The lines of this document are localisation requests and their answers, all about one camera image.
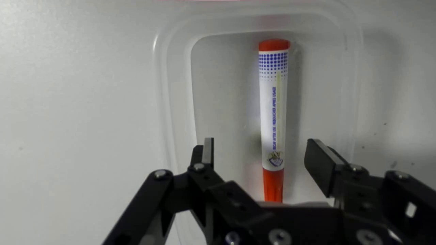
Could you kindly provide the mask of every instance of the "clear plastic container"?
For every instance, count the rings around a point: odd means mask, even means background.
[[[186,171],[192,147],[213,136],[216,170],[263,199],[258,44],[286,38],[297,49],[289,69],[284,200],[323,200],[303,158],[307,139],[318,137],[353,161],[363,41],[350,10],[334,0],[164,8],[173,14],[162,22],[153,52],[172,170]],[[177,218],[180,242],[205,244],[191,222]]]

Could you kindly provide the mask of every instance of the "orange marker end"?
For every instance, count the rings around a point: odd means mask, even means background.
[[[263,192],[266,201],[284,201],[284,170],[269,171],[263,169]]]
[[[288,39],[266,39],[259,44],[259,52],[274,52],[290,49],[292,42]]]

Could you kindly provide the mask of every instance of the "screw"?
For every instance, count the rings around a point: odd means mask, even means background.
[[[361,245],[383,245],[382,238],[371,230],[359,230],[356,238]]]
[[[270,242],[273,245],[290,245],[292,237],[286,230],[282,229],[274,229],[269,234]]]
[[[195,165],[194,165],[194,170],[198,171],[198,173],[199,173],[199,171],[203,171],[205,167],[206,167],[206,166],[205,166],[203,163],[195,163]]]
[[[359,165],[350,165],[352,171],[355,173],[361,173],[364,170],[364,167],[359,166]]]
[[[399,178],[399,180],[408,180],[409,178],[409,174],[406,173],[402,173],[402,171],[394,171],[395,177]]]
[[[165,176],[167,176],[167,170],[164,170],[164,169],[154,171],[154,177],[156,177],[157,180],[161,180],[161,178],[164,178]]]
[[[241,242],[241,237],[236,231],[228,233],[225,240],[228,245],[239,245]]]

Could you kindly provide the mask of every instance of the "marker label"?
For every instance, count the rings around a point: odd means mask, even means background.
[[[288,53],[259,52],[262,165],[270,171],[285,167]]]

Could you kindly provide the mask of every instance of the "white wall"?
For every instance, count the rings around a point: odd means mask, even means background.
[[[436,188],[436,1],[349,0],[365,56],[356,163]],[[98,244],[168,167],[162,14],[142,1],[0,1],[2,244]]]

